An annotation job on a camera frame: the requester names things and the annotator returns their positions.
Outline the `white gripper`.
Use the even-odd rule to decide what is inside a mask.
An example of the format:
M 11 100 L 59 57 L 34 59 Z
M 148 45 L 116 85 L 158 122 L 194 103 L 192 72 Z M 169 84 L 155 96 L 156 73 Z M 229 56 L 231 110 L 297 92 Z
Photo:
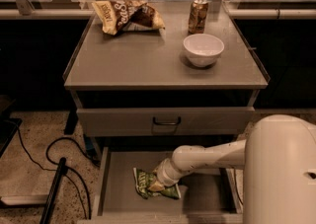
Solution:
M 158 180 L 153 180 L 147 187 L 148 190 L 157 192 L 162 191 L 165 187 L 175 185 L 185 174 L 175 167 L 170 158 L 163 160 L 156 168 Z

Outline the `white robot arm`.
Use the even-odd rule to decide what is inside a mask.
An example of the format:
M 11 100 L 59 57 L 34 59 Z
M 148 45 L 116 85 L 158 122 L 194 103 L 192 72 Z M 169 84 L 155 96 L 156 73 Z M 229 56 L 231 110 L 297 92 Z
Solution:
M 316 126 L 295 116 L 259 120 L 246 140 L 182 145 L 155 169 L 171 187 L 198 169 L 242 169 L 243 224 L 316 224 Z

